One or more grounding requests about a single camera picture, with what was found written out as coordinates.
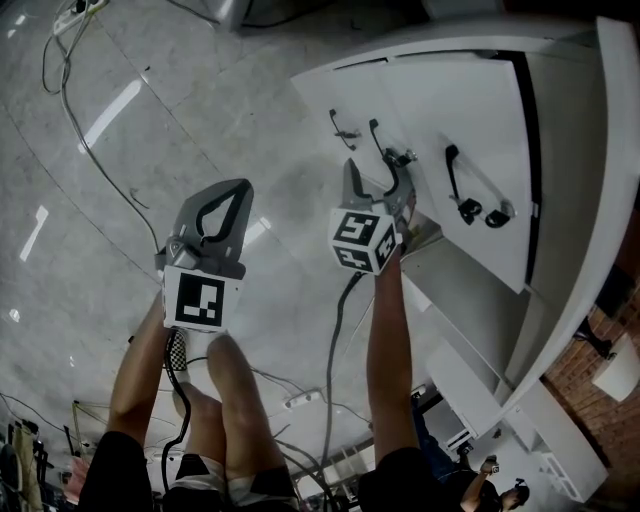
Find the marble floor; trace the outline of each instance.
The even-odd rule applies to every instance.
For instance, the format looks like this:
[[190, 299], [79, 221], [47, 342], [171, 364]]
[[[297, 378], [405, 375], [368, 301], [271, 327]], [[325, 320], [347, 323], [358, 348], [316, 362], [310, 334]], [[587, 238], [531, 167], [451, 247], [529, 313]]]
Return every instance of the marble floor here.
[[[127, 339], [159, 278], [144, 225], [79, 150], [60, 97], [41, 85], [56, 7], [51, 0], [15, 0], [0, 13], [0, 392], [56, 426], [71, 426], [72, 400], [108, 403]], [[346, 2], [238, 35], [163, 0], [111, 0], [73, 54], [71, 108], [87, 133], [118, 105], [93, 151], [118, 186], [147, 207], [161, 241], [186, 197], [225, 178], [251, 180], [250, 225], [258, 236], [242, 255], [246, 287], [231, 333], [251, 364], [305, 389], [324, 385], [336, 303], [349, 273], [335, 266], [325, 242], [329, 208], [341, 197], [342, 163], [325, 149], [289, 78], [399, 24], [383, 3]], [[61, 72], [54, 50], [46, 59], [51, 87]], [[372, 293], [371, 280], [363, 279], [349, 298], [334, 367], [335, 400], [365, 418], [367, 328], [357, 334], [355, 328]], [[202, 355], [207, 341], [194, 338], [189, 355]], [[194, 383], [215, 393], [198, 364], [191, 368]], [[418, 369], [415, 378], [426, 375]], [[325, 404], [286, 411], [283, 401], [295, 389], [258, 383], [274, 431], [291, 424], [282, 439], [319, 454]], [[169, 387], [163, 378], [150, 457], [178, 431]], [[64, 435], [8, 403], [38, 422], [50, 460], [68, 468]], [[106, 417], [103, 408], [90, 410]], [[3, 423], [9, 414], [2, 404]], [[334, 414], [332, 451], [370, 435], [348, 410]], [[80, 428], [92, 443], [103, 426], [83, 415]], [[159, 486], [156, 466], [150, 471]]]

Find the white cable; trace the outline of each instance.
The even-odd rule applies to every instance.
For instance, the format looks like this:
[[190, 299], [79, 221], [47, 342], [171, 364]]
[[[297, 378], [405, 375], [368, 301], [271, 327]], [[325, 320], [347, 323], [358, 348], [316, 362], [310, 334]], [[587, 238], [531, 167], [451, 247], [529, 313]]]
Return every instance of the white cable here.
[[[56, 20], [56, 18], [58, 16], [58, 14], [60, 13], [60, 10], [62, 9], [62, 6], [65, 5], [65, 4], [68, 4], [70, 6], [71, 3], [73, 3], [73, 2], [69, 2], [68, 0], [63, 0], [63, 2], [60, 4], [58, 9], [56, 10], [56, 14], [54, 16], [54, 22], [55, 22], [55, 20]], [[158, 245], [158, 239], [156, 237], [155, 231], [153, 230], [153, 227], [151, 226], [151, 224], [149, 223], [147, 218], [142, 214], [142, 212], [140, 212], [140, 210], [138, 210], [136, 208], [136, 206], [133, 204], [133, 202], [122, 192], [122, 190], [120, 190], [120, 188], [118, 188], [118, 186], [115, 184], [115, 182], [106, 173], [106, 171], [104, 170], [104, 168], [102, 167], [102, 165], [100, 164], [98, 159], [93, 154], [93, 151], [91, 151], [91, 148], [87, 144], [87, 141], [85, 140], [84, 135], [82, 134], [82, 130], [80, 129], [80, 125], [78, 124], [78, 121], [76, 120], [75, 116], [73, 115], [73, 112], [71, 111], [71, 108], [69, 107], [69, 102], [68, 102], [68, 99], [67, 99], [67, 80], [69, 78], [69, 73], [70, 73], [71, 54], [73, 53], [73, 50], [75, 49], [76, 45], [80, 41], [80, 38], [82, 37], [82, 34], [84, 33], [84, 31], [86, 30], [87, 26], [89, 25], [89, 21], [91, 20], [91, 16], [92, 16], [89, 13], [89, 10], [90, 10], [90, 4], [89, 4], [89, 2], [87, 2], [85, 10], [84, 10], [84, 14], [82, 16], [82, 21], [80, 22], [80, 27], [76, 31], [76, 34], [75, 34], [75, 36], [73, 38], [73, 41], [72, 41], [71, 45], [69, 46], [69, 49], [67, 49], [67, 50], [64, 49], [64, 46], [60, 42], [60, 39], [57, 36], [53, 35], [53, 28], [52, 28], [52, 36], [51, 37], [53, 37], [55, 39], [55, 41], [56, 41], [56, 43], [58, 45], [58, 48], [60, 49], [60, 51], [62, 53], [62, 56], [64, 58], [64, 63], [63, 63], [63, 66], [62, 66], [62, 73], [60, 74], [60, 90], [59, 91], [53, 91], [52, 93], [53, 94], [55, 94], [56, 92], [60, 93], [60, 98], [61, 98], [61, 102], [62, 102], [62, 108], [63, 108], [65, 114], [67, 115], [67, 118], [69, 119], [69, 122], [71, 123], [71, 126], [73, 127], [73, 130], [76, 132], [76, 135], [78, 137], [78, 140], [80, 141], [80, 144], [82, 145], [82, 147], [84, 148], [85, 152], [87, 153], [87, 155], [89, 156], [89, 158], [91, 159], [93, 164], [96, 166], [98, 171], [100, 171], [100, 174], [102, 174], [104, 179], [107, 180], [109, 185], [111, 185], [111, 187], [113, 187], [113, 189], [118, 193], [118, 195], [122, 199], [124, 199], [124, 201], [129, 205], [129, 207], [136, 213], [136, 215], [138, 215], [138, 217], [140, 217], [140, 219], [142, 219], [142, 222], [144, 222], [146, 228], [149, 231], [149, 234], [151, 235], [151, 239], [153, 241], [153, 247], [154, 247], [154, 251], [155, 251], [154, 254], [157, 254], [158, 252], [160, 252], [160, 247]], [[43, 55], [43, 79], [44, 79], [44, 55]]]

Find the checkered shoe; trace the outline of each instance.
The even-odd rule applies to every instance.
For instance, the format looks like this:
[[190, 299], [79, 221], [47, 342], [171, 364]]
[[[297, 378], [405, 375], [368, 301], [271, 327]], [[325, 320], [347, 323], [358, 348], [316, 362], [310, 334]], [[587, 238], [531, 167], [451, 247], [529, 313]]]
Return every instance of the checkered shoe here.
[[177, 330], [174, 335], [173, 346], [169, 353], [171, 368], [174, 372], [187, 371], [187, 335], [182, 330]]

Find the brick wall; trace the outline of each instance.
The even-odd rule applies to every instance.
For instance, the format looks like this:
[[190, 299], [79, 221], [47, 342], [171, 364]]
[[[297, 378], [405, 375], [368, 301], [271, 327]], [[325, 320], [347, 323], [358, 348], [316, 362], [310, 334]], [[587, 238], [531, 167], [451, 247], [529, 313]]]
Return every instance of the brick wall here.
[[[614, 343], [628, 332], [640, 351], [640, 288], [613, 319], [594, 307], [589, 323], [596, 336]], [[595, 499], [630, 503], [640, 490], [640, 388], [616, 402], [591, 384], [601, 363], [591, 345], [573, 340], [543, 382], [609, 468], [610, 476]]]

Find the power strip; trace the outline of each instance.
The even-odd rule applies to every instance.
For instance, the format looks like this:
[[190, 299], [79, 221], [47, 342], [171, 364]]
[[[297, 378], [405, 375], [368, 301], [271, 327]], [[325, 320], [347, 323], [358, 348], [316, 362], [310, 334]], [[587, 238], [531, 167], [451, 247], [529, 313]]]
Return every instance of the power strip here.
[[[107, 5], [109, 0], [98, 0], [95, 4], [91, 4], [89, 2], [90, 0], [87, 0], [87, 3], [89, 4], [89, 14], [93, 14]], [[74, 8], [75, 5], [69, 7], [69, 9], [61, 13], [60, 16], [56, 18], [53, 22], [53, 35], [59, 36], [60, 34], [64, 34], [71, 27], [82, 21], [84, 12], [81, 12], [80, 14], [75, 13], [72, 11]]]

